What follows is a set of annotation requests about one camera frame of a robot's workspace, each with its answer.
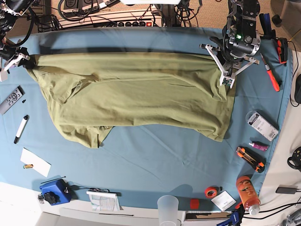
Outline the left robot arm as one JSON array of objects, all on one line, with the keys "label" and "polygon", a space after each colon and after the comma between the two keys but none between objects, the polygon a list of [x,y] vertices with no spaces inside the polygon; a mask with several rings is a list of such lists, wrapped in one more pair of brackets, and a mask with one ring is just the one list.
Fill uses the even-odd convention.
[{"label": "left robot arm", "polygon": [[220,85],[233,87],[236,76],[249,66],[260,62],[254,55],[261,45],[256,30],[256,17],[260,12],[257,0],[229,0],[227,23],[222,30],[222,38],[210,37],[217,46],[201,44],[217,64],[221,75]]}]

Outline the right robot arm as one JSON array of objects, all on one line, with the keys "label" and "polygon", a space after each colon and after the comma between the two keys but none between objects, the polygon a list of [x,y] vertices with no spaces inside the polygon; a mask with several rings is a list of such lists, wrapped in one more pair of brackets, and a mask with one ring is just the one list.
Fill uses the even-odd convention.
[{"label": "right robot arm", "polygon": [[[0,2],[0,60],[5,63],[0,64],[0,81],[8,79],[9,69],[11,67],[23,66],[26,69],[32,69],[35,64],[35,58],[31,57],[27,48],[22,47],[29,39],[35,22],[35,13],[31,8],[33,0],[2,0]],[[23,40],[13,43],[5,36],[15,25],[17,19],[29,11],[31,14],[31,23],[29,30]]]}]

